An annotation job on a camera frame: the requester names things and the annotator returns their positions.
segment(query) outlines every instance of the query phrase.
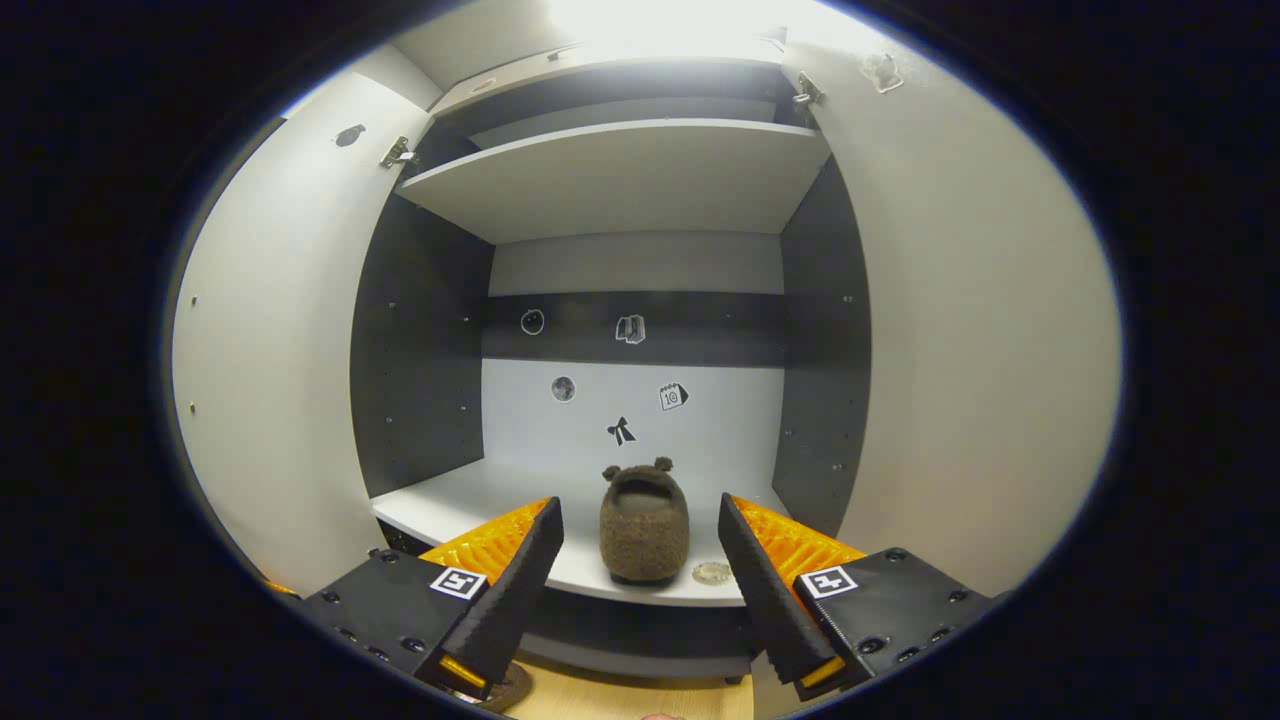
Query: screw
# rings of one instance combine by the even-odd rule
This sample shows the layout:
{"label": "screw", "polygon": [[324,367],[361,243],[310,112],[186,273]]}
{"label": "screw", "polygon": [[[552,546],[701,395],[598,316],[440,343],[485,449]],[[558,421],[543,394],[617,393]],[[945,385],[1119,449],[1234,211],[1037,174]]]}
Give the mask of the screw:
{"label": "screw", "polygon": [[858,652],[860,655],[870,655],[873,652],[879,652],[884,647],[884,641],[879,638],[867,638],[858,643]]}

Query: brown plush toy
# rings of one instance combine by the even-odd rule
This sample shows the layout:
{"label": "brown plush toy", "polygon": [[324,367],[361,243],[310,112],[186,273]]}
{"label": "brown plush toy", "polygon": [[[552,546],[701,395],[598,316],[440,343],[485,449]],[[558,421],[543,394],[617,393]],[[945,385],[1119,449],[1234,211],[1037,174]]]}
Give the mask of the brown plush toy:
{"label": "brown plush toy", "polygon": [[616,582],[666,583],[689,557],[689,505],[671,469],[669,457],[658,457],[653,465],[604,470],[600,557]]}

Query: metal hinge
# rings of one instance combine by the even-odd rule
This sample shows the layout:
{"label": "metal hinge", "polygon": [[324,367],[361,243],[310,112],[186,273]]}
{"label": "metal hinge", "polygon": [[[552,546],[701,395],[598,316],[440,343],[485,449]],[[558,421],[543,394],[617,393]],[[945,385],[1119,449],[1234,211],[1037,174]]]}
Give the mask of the metal hinge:
{"label": "metal hinge", "polygon": [[408,138],[402,135],[399,140],[396,141],[396,145],[392,145],[392,149],[387,151],[387,156],[383,158],[383,161],[379,163],[379,165],[390,168],[396,163],[412,161],[416,156],[416,152],[410,152]]}
{"label": "metal hinge", "polygon": [[822,102],[827,94],[809,79],[809,76],[800,73],[800,95],[791,99],[796,110],[804,109],[814,102]]}

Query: cabinet door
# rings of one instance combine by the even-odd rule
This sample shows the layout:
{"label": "cabinet door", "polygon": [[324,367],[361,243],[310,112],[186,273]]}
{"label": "cabinet door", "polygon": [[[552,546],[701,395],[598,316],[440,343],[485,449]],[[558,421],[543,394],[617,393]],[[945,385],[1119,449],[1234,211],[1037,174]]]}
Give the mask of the cabinet door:
{"label": "cabinet door", "polygon": [[302,594],[384,544],[352,432],[352,309],[399,176],[379,161],[426,123],[358,73],[333,78],[227,186],[182,279],[173,401],[192,468],[250,560]]}
{"label": "cabinet door", "polygon": [[872,379],[840,539],[902,546],[973,588],[1020,582],[1097,478],[1120,316],[1068,179],[1007,114],[909,45],[817,3],[783,73],[845,179],[867,260]]}

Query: wooden surface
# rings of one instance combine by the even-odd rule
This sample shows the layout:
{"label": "wooden surface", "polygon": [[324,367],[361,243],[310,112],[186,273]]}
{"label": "wooden surface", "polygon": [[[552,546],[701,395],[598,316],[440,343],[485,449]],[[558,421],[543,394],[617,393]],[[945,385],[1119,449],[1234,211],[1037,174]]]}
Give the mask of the wooden surface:
{"label": "wooden surface", "polygon": [[751,676],[739,685],[722,678],[644,680],[516,657],[534,679],[527,697],[507,708],[517,720],[640,720],[664,712],[686,720],[751,717]]}
{"label": "wooden surface", "polygon": [[396,192],[494,245],[632,231],[776,234],[828,155],[818,133],[790,126],[635,120],[508,142]]}

